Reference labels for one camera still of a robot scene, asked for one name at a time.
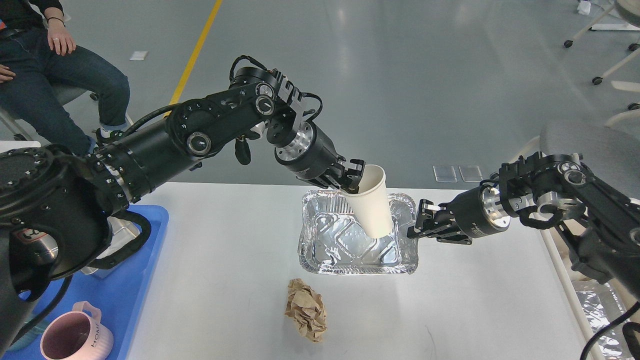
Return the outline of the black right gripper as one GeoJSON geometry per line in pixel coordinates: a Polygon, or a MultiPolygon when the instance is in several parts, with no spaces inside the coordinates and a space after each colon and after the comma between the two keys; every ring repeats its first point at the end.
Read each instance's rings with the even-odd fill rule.
{"type": "Polygon", "coordinates": [[[407,228],[406,237],[427,237],[443,243],[470,245],[473,239],[506,231],[510,223],[511,217],[503,209],[499,190],[493,186],[479,186],[440,205],[420,199],[415,224],[407,228]],[[441,210],[448,214],[450,225],[444,230],[442,226],[425,227],[425,221],[434,219],[441,210]]]}

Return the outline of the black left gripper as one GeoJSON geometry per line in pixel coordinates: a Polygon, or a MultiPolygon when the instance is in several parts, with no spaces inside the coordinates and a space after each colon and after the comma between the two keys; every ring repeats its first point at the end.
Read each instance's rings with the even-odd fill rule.
{"type": "Polygon", "coordinates": [[[311,122],[302,121],[293,141],[274,150],[276,161],[302,182],[322,189],[358,194],[366,162],[346,161],[333,141],[311,122]]]}

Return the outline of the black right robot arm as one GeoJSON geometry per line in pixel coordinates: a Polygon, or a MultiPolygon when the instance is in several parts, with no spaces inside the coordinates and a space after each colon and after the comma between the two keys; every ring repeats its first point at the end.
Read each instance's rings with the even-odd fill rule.
{"type": "Polygon", "coordinates": [[[578,153],[521,156],[450,202],[422,199],[407,237],[469,245],[507,230],[512,218],[554,228],[574,271],[601,284],[618,280],[639,297],[639,201],[598,178],[578,153]]]}

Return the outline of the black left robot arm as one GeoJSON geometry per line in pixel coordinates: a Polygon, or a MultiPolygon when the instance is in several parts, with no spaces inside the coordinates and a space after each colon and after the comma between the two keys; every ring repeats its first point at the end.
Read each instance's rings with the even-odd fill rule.
{"type": "Polygon", "coordinates": [[[110,269],[134,255],[150,230],[130,204],[229,142],[240,164],[247,141],[264,137],[276,161],[302,182],[359,191],[365,161],[340,155],[281,71],[249,55],[230,69],[227,90],[167,105],[140,118],[121,139],[83,157],[62,145],[1,154],[1,351],[26,333],[25,321],[52,281],[85,267],[110,269]]]}

